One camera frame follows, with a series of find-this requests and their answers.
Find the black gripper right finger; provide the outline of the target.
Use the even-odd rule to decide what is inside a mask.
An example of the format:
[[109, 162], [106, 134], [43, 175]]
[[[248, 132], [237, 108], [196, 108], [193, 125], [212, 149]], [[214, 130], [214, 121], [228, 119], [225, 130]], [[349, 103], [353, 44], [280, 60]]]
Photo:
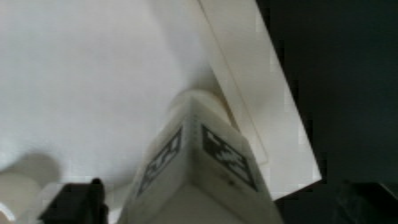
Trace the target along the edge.
[[398, 224], [398, 182], [319, 182], [276, 204], [285, 224]]

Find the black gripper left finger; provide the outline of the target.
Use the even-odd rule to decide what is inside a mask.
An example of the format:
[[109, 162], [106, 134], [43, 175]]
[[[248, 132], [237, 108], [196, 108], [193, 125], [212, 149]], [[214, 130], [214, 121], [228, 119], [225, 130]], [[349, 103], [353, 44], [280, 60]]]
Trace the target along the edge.
[[40, 215], [43, 224], [109, 224], [106, 186], [100, 178], [68, 183]]

